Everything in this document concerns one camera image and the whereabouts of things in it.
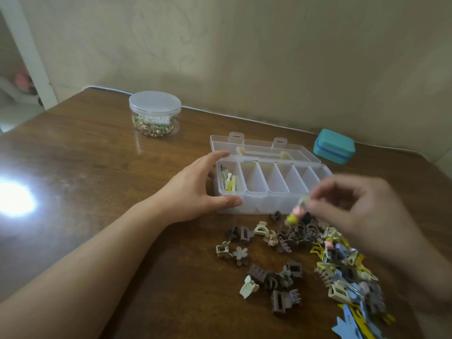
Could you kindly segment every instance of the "open box lid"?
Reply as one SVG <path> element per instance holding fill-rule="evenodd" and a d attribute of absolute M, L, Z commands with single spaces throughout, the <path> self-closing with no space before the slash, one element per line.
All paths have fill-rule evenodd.
<path fill-rule="evenodd" d="M 286 138 L 273 141 L 245 139 L 243 133 L 231 132 L 229 137 L 210 136 L 212 151 L 228 150 L 230 157 L 268 160 L 272 162 L 304 162 L 319 164 L 320 159 L 301 145 L 288 144 Z"/>

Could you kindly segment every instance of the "brown tabletop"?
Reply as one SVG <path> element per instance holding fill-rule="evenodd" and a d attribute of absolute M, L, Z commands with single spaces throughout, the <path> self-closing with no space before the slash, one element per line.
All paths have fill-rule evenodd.
<path fill-rule="evenodd" d="M 315 140 L 307 133 L 188 109 L 180 117 L 175 136 L 146 138 L 132 128 L 127 96 L 85 90 L 0 136 L 0 178 L 28 187 L 37 202 L 28 215 L 0 215 L 0 301 L 210 152 L 210 135 L 235 131 L 265 141 L 284 137 L 311 152 Z M 452 256 L 452 185 L 424 158 L 357 144 L 347 165 L 323 161 L 333 173 L 387 179 L 427 237 Z M 207 189 L 212 190 L 211 181 Z M 252 261 L 264 269 L 281 271 L 288 260 L 303 264 L 304 280 L 294 286 L 303 306 L 289 310 L 286 318 L 272 315 L 263 290 L 246 300 L 239 295 L 248 269 L 218 259 L 215 246 L 225 240 L 227 226 L 254 228 L 259 221 L 274 226 L 266 215 L 209 214 L 168 227 L 102 337 L 337 338 L 331 327 L 342 312 L 314 274 L 318 259 L 308 250 L 278 254 L 259 237 L 248 245 Z M 390 338 L 420 338 L 391 273 L 370 258 L 364 263 L 381 279 L 388 311 L 397 319 L 381 329 Z"/>

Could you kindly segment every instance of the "jar lid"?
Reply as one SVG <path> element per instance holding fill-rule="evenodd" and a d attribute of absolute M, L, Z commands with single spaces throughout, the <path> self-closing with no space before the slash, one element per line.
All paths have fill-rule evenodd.
<path fill-rule="evenodd" d="M 180 113 L 181 102 L 171 94 L 145 91 L 129 97 L 130 109 L 148 117 L 174 116 Z"/>

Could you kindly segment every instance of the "plastic organizer box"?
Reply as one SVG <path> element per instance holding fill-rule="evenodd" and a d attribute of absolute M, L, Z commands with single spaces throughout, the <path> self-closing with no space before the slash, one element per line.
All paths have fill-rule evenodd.
<path fill-rule="evenodd" d="M 237 195 L 240 207 L 221 213 L 289 214 L 302 195 L 331 176 L 326 165 L 301 145 L 285 138 L 271 141 L 245 139 L 243 133 L 210 136 L 212 151 L 228 150 L 230 156 L 216 163 L 215 195 Z M 225 190 L 221 167 L 235 175 L 235 191 Z"/>

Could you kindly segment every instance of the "teal case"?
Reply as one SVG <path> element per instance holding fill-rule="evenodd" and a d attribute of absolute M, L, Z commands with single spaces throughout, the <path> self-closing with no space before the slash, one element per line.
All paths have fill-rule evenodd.
<path fill-rule="evenodd" d="M 314 144 L 314 153 L 338 164 L 345 164 L 355 153 L 352 138 L 324 128 Z"/>

